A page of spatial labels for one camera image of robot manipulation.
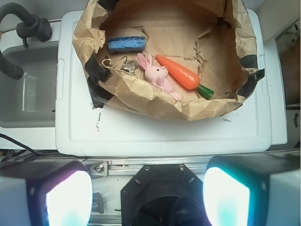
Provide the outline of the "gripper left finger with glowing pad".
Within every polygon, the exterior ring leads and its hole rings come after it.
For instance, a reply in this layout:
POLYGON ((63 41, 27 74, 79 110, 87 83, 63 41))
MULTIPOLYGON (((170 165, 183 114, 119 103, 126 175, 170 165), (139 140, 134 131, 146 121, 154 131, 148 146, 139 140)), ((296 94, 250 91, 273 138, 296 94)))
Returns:
POLYGON ((86 226, 92 202, 92 179, 79 161, 0 164, 2 226, 86 226))

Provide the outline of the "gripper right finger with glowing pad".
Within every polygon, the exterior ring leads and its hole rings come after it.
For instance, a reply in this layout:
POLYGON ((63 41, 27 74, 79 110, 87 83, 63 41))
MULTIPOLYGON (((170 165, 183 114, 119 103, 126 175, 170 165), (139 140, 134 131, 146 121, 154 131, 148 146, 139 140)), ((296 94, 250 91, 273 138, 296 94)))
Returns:
POLYGON ((299 226, 301 157, 214 156, 204 174, 203 200, 213 226, 299 226))

